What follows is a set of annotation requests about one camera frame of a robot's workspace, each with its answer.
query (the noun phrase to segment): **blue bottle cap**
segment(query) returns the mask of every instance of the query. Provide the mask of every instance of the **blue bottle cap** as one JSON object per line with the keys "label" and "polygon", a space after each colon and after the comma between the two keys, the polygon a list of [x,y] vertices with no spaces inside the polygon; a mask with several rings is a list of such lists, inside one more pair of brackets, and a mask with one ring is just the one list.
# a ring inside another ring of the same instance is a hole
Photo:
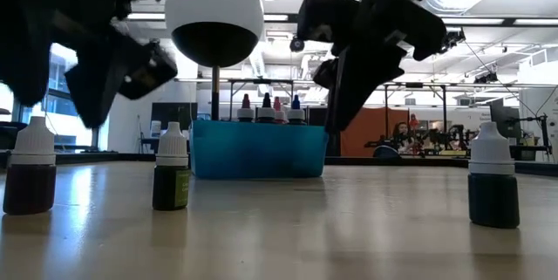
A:
{"label": "blue bottle cap", "polygon": [[298,100],[298,95],[295,95],[292,105],[290,106],[292,110],[300,110],[300,101]]}
{"label": "blue bottle cap", "polygon": [[262,107],[271,107],[271,99],[269,98],[269,92],[266,92],[265,95],[263,95],[263,105]]}

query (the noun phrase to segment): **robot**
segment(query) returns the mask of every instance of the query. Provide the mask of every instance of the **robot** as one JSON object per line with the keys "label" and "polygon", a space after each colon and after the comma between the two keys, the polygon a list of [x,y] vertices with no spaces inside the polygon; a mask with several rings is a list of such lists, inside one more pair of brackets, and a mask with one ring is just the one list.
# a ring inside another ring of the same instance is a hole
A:
{"label": "robot", "polygon": [[[157,42],[139,44],[112,24],[130,13],[132,1],[7,0],[0,80],[32,106],[46,93],[51,44],[70,47],[79,61],[66,75],[71,97],[84,125],[100,126],[116,93],[138,99],[177,74]],[[332,43],[337,57],[314,77],[330,89],[328,131],[344,130],[378,85],[404,73],[399,63],[410,48],[400,41],[414,47],[417,60],[440,50],[444,23],[415,1],[303,1],[296,37]]]}

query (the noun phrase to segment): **black monitor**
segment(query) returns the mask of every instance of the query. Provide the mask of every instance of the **black monitor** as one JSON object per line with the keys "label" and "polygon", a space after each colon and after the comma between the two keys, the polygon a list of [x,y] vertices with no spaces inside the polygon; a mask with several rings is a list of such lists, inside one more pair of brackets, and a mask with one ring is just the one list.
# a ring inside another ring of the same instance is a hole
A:
{"label": "black monitor", "polygon": [[496,123],[500,135],[518,140],[521,138],[520,110],[500,104],[490,105],[490,117]]}
{"label": "black monitor", "polygon": [[192,120],[198,116],[198,104],[193,102],[153,102],[151,121],[160,121],[161,130],[168,128],[168,122],[179,122],[180,130],[190,128]]}

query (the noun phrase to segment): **bottle label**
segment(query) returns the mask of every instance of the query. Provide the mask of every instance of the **bottle label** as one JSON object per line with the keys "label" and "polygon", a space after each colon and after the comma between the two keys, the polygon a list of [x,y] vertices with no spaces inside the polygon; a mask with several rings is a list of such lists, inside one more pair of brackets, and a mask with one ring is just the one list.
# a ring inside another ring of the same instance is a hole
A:
{"label": "bottle label", "polygon": [[176,191],[174,192],[175,207],[186,206],[188,204],[190,174],[190,170],[176,171]]}

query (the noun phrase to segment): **ceiling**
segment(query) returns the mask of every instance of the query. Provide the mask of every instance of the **ceiling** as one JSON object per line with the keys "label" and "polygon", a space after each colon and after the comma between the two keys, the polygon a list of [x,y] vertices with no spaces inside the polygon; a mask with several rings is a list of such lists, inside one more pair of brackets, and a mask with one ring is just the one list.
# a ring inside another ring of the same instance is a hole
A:
{"label": "ceiling", "polygon": [[[296,14],[302,0],[262,0],[266,14]],[[444,0],[444,6],[452,5],[452,0]],[[558,17],[558,0],[457,0],[462,6],[462,17]],[[133,4],[136,13],[164,13],[164,0],[140,0]],[[437,12],[441,15],[455,15],[456,12]],[[161,38],[162,44],[172,48],[170,36],[164,21],[129,21],[126,28],[136,38]],[[287,65],[282,78],[302,75],[308,76],[328,54],[330,45],[307,42],[301,53],[291,53],[289,43],[296,25],[289,23],[266,23],[261,45],[263,62],[266,68],[275,65]],[[459,44],[449,52],[430,57],[422,62],[412,58],[402,61],[401,67],[406,75],[401,81],[460,81],[481,72],[485,65],[497,65],[498,73],[514,75],[518,71],[518,62],[529,58],[530,54],[545,48],[558,46],[558,24],[556,28],[514,28],[514,27],[465,27],[467,44]],[[240,65],[231,67],[231,71],[250,67],[247,59]],[[210,74],[201,68],[204,75]]]}

